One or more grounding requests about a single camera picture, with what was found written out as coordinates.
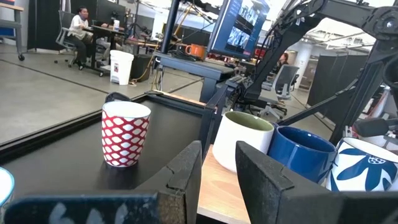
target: concrete floor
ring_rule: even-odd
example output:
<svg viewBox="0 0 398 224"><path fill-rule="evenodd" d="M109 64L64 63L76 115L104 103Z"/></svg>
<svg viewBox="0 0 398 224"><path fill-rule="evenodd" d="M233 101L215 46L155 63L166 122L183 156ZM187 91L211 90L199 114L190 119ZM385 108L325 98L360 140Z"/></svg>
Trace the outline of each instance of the concrete floor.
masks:
<svg viewBox="0 0 398 224"><path fill-rule="evenodd" d="M129 97L143 94L150 90L153 80L151 75L137 86L119 86L89 69L68 68L64 59L70 55L25 54L20 62L15 52L15 47L0 44L0 142L98 110L107 93L118 91ZM201 86L200 77L173 69L165 71L164 91L198 100ZM292 100L285 102L287 117L303 111L308 98L304 91L292 94ZM275 121L272 115L265 119ZM315 116L293 126L325 139L331 135L331 130Z"/></svg>

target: white bin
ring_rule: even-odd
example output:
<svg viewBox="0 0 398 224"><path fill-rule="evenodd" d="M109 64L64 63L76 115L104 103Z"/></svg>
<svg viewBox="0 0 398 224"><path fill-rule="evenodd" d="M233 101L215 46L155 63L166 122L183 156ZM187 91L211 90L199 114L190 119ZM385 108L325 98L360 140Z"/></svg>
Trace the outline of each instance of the white bin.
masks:
<svg viewBox="0 0 398 224"><path fill-rule="evenodd" d="M111 82L128 85L134 56L119 50L111 50Z"/></svg>

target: white shirt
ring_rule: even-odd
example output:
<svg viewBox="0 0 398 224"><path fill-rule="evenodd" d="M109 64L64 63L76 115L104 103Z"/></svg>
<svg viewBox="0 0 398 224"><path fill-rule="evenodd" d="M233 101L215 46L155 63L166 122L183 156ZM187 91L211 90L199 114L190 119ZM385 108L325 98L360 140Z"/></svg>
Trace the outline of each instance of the white shirt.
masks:
<svg viewBox="0 0 398 224"><path fill-rule="evenodd" d="M86 21L83 21L79 15L75 15L72 19L72 22L70 23L69 27L70 31L68 33L68 36L74 35L75 37L82 40L87 32L79 27L80 24L83 24L85 27L88 27L88 20L86 19Z"/></svg>

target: red and white mug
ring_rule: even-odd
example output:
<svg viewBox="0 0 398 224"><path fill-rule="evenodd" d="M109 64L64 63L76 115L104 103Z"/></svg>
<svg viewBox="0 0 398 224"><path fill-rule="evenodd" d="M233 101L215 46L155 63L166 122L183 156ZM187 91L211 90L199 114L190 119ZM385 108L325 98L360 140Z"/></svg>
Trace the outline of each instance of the red and white mug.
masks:
<svg viewBox="0 0 398 224"><path fill-rule="evenodd" d="M113 101L102 112L102 150L105 162L114 167L134 165L148 132L150 109L139 103Z"/></svg>

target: black tray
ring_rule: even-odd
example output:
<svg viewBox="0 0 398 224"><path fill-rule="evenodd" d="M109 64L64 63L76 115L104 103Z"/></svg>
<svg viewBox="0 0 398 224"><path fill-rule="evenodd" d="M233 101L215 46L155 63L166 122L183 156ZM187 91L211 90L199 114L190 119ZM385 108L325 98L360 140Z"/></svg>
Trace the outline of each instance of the black tray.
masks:
<svg viewBox="0 0 398 224"><path fill-rule="evenodd" d="M131 190L152 177L194 140L205 157L218 129L225 89L206 106L161 93L133 99L152 113L139 162L115 168L103 159L101 110L0 146L0 166L14 176L14 196L65 190Z"/></svg>

